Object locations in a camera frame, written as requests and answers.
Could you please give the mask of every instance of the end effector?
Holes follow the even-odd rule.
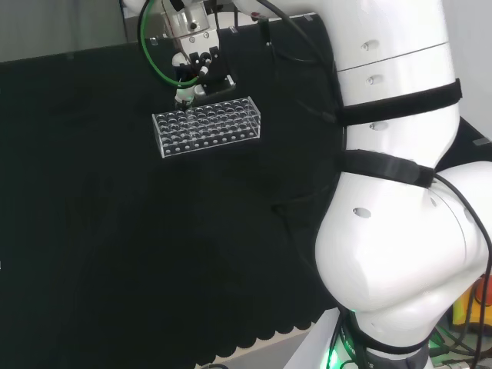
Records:
[[[195,86],[178,89],[175,96],[178,108],[188,108],[195,99],[203,100],[231,90],[235,83],[221,50],[218,27],[210,24],[204,2],[171,0],[171,4],[174,12],[166,12],[164,8],[162,16],[165,34],[175,40],[181,51],[173,57],[173,67],[179,81],[198,77]],[[211,7],[217,11],[216,2],[212,2]]]

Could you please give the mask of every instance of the green cable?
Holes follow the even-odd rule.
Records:
[[[150,54],[148,53],[147,45],[145,44],[145,26],[147,25],[148,10],[150,8],[152,8],[153,4],[154,4],[154,0],[150,0],[148,2],[148,5],[144,10],[144,17],[141,21],[141,27],[140,27],[140,41],[141,41],[141,47],[144,51],[145,57],[147,58],[148,62],[152,66],[152,68],[157,72],[157,74],[160,77],[162,77],[162,79],[164,79],[168,84],[176,86],[176,87],[186,87],[186,86],[192,87],[196,84],[196,81],[198,80],[198,78],[195,77],[191,81],[188,81],[188,82],[178,82],[178,81],[175,81],[174,79],[170,79],[167,75],[165,75],[164,73],[162,73],[159,70],[158,66],[154,63]]]

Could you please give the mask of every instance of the yellow object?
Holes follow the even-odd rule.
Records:
[[[453,304],[454,326],[464,325],[464,322],[467,318],[468,299],[470,298],[471,290],[472,287],[469,288],[464,294],[462,294],[461,297],[458,298],[457,301]],[[475,298],[473,304],[471,305],[470,323],[480,323],[480,304]],[[485,308],[485,324],[489,327],[492,327],[492,306]]]

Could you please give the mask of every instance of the black strap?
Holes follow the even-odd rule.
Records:
[[[446,108],[457,104],[462,97],[461,83],[457,79],[450,85],[431,90],[347,106],[341,110],[338,120],[348,126],[407,117]]]
[[[372,348],[373,350],[385,352],[387,354],[393,354],[393,355],[411,354],[412,352],[420,350],[423,346],[428,344],[432,336],[432,333],[430,333],[429,337],[425,338],[425,340],[419,342],[418,344],[414,344],[412,346],[395,347],[376,341],[371,336],[361,331],[359,325],[357,324],[357,318],[355,317],[353,312],[351,312],[350,317],[345,320],[345,324],[347,328],[347,332],[346,332],[347,339],[351,339],[354,343],[357,342],[357,345],[360,345],[363,348]]]
[[[429,188],[434,169],[414,161],[365,150],[346,150],[338,158],[339,170]]]

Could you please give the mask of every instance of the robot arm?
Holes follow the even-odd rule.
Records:
[[[255,0],[234,3],[246,15],[277,18]],[[272,3],[288,15],[320,15],[345,108],[455,83],[441,0]],[[190,43],[183,44],[187,53],[199,48],[188,36],[181,39]],[[457,103],[384,120],[365,117],[347,128],[346,150],[376,152],[433,171],[453,143],[459,121]],[[465,165],[442,175],[470,196],[492,231],[487,213],[492,198],[483,193],[492,185],[492,164]],[[341,173],[316,244],[317,268],[327,289],[353,311],[351,326],[357,326],[358,337],[379,347],[367,352],[380,365],[414,360],[416,369],[432,368],[423,343],[484,272],[487,256],[474,220],[439,182],[417,186],[349,171]],[[342,362],[351,358],[346,343],[337,344]]]
[[[217,18],[207,14],[203,1],[166,0],[159,3],[157,0],[125,0],[125,4],[138,14],[141,14],[143,6],[146,15],[150,12],[161,14],[164,34],[172,38],[180,50],[172,60],[176,82],[191,82],[198,78],[196,85],[177,89],[177,108],[189,108],[195,98],[235,87],[222,54],[220,35],[215,27]]]

